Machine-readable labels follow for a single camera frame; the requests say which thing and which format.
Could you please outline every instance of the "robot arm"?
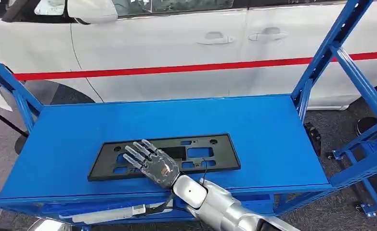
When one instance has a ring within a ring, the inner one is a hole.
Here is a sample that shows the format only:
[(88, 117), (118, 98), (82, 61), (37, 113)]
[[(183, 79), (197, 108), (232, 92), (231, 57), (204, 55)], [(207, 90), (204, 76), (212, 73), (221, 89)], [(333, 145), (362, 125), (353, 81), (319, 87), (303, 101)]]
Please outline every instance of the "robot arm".
[(132, 154), (124, 158), (158, 183), (170, 188), (187, 203), (186, 209), (217, 231), (299, 231), (276, 217), (258, 215), (241, 206), (241, 202), (217, 184), (200, 179), (196, 182), (180, 172), (178, 164), (164, 151), (147, 140), (134, 142), (139, 150), (127, 146)]

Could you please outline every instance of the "robot finger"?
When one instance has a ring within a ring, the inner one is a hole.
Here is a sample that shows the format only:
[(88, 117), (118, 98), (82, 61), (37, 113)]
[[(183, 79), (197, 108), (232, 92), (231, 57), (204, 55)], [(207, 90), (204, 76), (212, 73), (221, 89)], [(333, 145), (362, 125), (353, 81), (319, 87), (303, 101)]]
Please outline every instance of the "robot finger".
[(150, 143), (148, 140), (142, 139), (142, 143), (144, 145), (146, 145), (147, 148), (151, 149), (153, 152), (155, 152), (157, 150), (157, 148), (152, 143)]
[(138, 153), (137, 151), (135, 151), (134, 149), (130, 148), (129, 146), (126, 146), (125, 149), (130, 153), (132, 154), (134, 157), (136, 157), (138, 160), (140, 160), (141, 162), (144, 162), (146, 160), (146, 158), (144, 158), (142, 155), (140, 155), (140, 153)]
[(123, 157), (124, 157), (129, 163), (131, 163), (133, 166), (135, 166), (136, 168), (138, 168), (138, 169), (141, 169), (141, 168), (142, 168), (142, 165), (141, 165), (139, 162), (135, 161), (133, 158), (131, 158), (129, 155), (127, 155), (127, 154), (123, 154)]
[(144, 153), (147, 157), (150, 158), (151, 152), (141, 146), (138, 142), (133, 142), (133, 145), (140, 150), (140, 152)]

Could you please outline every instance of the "red stripe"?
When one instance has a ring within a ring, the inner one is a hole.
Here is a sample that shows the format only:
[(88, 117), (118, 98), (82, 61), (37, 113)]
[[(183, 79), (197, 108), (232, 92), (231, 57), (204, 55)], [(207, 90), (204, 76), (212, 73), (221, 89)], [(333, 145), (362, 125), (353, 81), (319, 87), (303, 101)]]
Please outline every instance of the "red stripe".
[[(353, 60), (377, 59), (377, 52), (359, 53), (350, 55)], [(144, 67), (119, 70), (99, 70), (99, 71), (75, 71), (75, 72), (48, 72), (48, 73), (20, 73), (14, 76), (18, 80), (40, 80), (40, 79), (60, 79), (60, 78), (85, 78), (85, 77), (104, 77), (104, 76), (129, 76), (142, 74), (158, 74), (171, 72), (190, 72), (190, 71), (210, 71), (224, 69), (239, 69), (268, 66), (286, 66), (308, 64), (312, 58), (294, 59), (275, 59), (258, 60), (251, 62), (237, 62), (224, 64), (198, 64), (185, 66), (163, 66), (163, 67)]]

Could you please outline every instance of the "blue shelf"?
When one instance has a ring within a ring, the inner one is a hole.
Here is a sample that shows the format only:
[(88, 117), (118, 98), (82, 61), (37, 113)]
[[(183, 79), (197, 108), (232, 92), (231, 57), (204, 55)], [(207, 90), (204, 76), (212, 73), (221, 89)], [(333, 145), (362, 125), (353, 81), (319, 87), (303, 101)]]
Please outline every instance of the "blue shelf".
[(268, 95), (45, 106), (0, 202), (165, 196), (169, 192), (147, 178), (89, 182), (102, 143), (225, 132), (242, 167), (207, 173), (207, 179), (234, 195), (331, 187), (290, 95)]

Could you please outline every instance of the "car door handle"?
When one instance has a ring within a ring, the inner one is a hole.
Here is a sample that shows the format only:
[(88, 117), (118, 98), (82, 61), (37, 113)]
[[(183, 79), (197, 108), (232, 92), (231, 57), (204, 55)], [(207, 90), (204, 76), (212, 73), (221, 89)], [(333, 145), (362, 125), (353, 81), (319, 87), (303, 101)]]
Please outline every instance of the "car door handle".
[(277, 34), (256, 33), (248, 36), (251, 41), (276, 41), (287, 37), (287, 33), (281, 32)]
[(224, 36), (222, 38), (212, 38), (212, 39), (204, 38), (201, 41), (197, 41), (197, 43), (203, 44), (203, 45), (213, 45), (213, 44), (226, 44), (226, 43), (231, 43), (233, 41), (235, 41), (234, 37)]

